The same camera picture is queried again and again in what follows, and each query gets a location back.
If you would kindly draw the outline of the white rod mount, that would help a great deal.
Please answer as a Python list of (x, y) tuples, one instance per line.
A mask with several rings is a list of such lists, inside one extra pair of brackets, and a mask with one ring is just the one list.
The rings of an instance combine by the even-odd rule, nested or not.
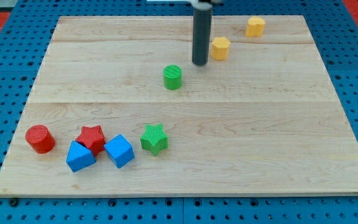
[(211, 9), (214, 6), (223, 3), (223, 0), (188, 0), (195, 9)]

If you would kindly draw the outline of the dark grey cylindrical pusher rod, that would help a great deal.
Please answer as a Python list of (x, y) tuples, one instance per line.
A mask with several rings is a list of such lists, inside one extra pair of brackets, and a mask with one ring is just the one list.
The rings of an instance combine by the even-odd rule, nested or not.
[(192, 62), (195, 65), (203, 66), (208, 62), (212, 14), (212, 4), (193, 5)]

